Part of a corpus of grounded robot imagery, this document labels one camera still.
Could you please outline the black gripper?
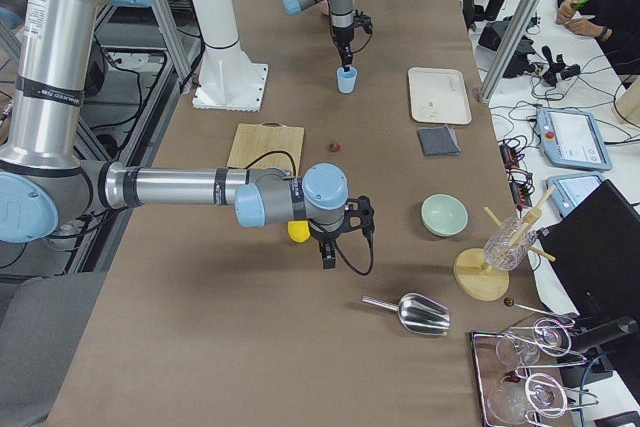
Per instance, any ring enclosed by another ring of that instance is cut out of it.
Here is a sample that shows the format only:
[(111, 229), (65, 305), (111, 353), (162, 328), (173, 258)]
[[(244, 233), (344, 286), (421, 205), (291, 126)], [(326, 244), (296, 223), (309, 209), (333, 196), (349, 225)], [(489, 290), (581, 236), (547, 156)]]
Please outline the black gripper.
[(334, 268), (336, 266), (335, 243), (342, 234), (348, 232), (348, 228), (342, 225), (333, 231), (328, 231), (317, 222), (310, 222), (309, 229), (311, 236), (319, 243), (322, 268), (324, 270)]
[(347, 27), (338, 27), (335, 25), (331, 26), (331, 36), (334, 42), (334, 45), (338, 49), (341, 67), (344, 71), (350, 71), (352, 65), (352, 50), (351, 50), (351, 42), (355, 37), (355, 27), (354, 25), (349, 25)]

